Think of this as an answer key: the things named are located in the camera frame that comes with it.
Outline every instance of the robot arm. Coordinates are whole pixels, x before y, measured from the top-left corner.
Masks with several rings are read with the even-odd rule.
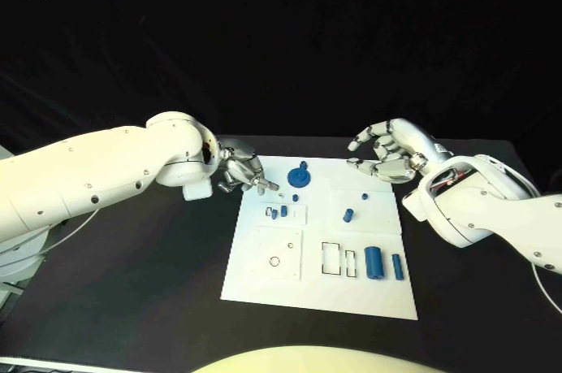
[[[146,128],[87,133],[2,160],[0,242],[139,195],[155,181],[182,186],[186,201],[206,198],[219,168],[225,191],[238,184],[277,190],[254,150],[231,145],[240,148],[222,145],[193,117],[166,112]]]
[[[557,224],[562,195],[541,197],[525,177],[492,157],[454,157],[405,119],[372,125],[349,149],[356,150],[376,136],[381,161],[353,158],[348,164],[391,183],[407,182],[421,173],[418,189],[402,204],[420,221],[430,222],[446,241],[467,247],[496,233],[535,265],[562,274]]]

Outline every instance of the small blue cylinder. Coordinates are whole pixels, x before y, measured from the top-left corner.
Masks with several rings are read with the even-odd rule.
[[[381,248],[374,246],[366,247],[365,251],[366,276],[372,280],[381,280],[385,277],[384,257],[381,255]]]
[[[349,223],[352,221],[352,217],[353,217],[353,209],[348,209],[346,214],[343,215],[343,221]]]
[[[402,281],[404,280],[402,263],[401,263],[401,256],[398,254],[392,254],[392,264],[395,265],[397,279]]]

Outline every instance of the blue object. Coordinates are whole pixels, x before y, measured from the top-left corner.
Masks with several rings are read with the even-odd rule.
[[[303,188],[310,183],[310,173],[307,163],[303,161],[302,166],[294,168],[287,175],[287,180],[294,188]]]
[[[398,254],[392,254],[392,264],[395,265],[395,276],[400,281],[404,280],[402,273],[402,264],[401,264],[401,256]]]
[[[343,215],[343,221],[349,223],[352,221],[352,217],[353,217],[353,209],[348,209],[346,214]]]
[[[384,257],[381,255],[381,248],[374,246],[366,247],[365,251],[366,276],[372,280],[381,280],[385,277]]]

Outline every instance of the table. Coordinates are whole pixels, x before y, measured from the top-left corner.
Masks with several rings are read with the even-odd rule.
[[[351,156],[345,138],[240,139],[261,154]],[[456,154],[487,153],[525,171],[506,141],[443,144]],[[369,147],[355,155],[374,157]],[[395,185],[397,198],[414,187]],[[496,236],[456,248],[402,207],[418,321],[222,301],[240,204],[240,190],[185,202],[180,188],[155,184],[101,209],[46,257],[0,329],[2,355],[185,373],[253,349],[326,345],[457,372],[558,366],[562,318],[528,261]],[[84,219],[70,222],[67,233]],[[562,301],[562,278],[547,271],[541,277]]]

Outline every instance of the robotic hand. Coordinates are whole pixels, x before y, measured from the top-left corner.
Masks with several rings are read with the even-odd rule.
[[[562,194],[542,197],[522,174],[493,157],[453,156],[407,119],[374,124],[355,137],[351,151],[374,137],[379,161],[352,158],[348,164],[391,183],[408,182],[421,173],[402,204],[446,241],[467,247],[496,233],[531,263],[562,273]]]
[[[211,175],[225,170],[219,188],[278,190],[266,179],[254,149],[218,141],[188,114],[169,111],[147,127],[87,133],[0,161],[0,243],[142,194],[157,181],[183,187],[185,200],[212,195]]]

